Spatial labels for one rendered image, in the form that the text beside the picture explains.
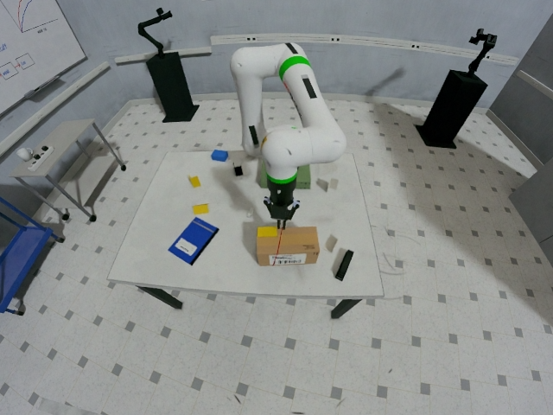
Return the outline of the blue box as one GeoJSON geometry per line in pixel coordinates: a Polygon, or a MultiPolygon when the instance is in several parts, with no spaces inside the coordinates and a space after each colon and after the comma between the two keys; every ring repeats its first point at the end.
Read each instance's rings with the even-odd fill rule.
{"type": "Polygon", "coordinates": [[[228,152],[224,150],[214,150],[211,157],[214,161],[225,162],[228,158],[228,152]]]}

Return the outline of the blue notebook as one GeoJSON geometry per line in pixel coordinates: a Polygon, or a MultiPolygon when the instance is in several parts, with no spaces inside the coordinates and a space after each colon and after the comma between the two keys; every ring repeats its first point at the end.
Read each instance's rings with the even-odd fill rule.
{"type": "Polygon", "coordinates": [[[192,266],[218,231],[219,228],[195,217],[168,251],[192,266]]]}

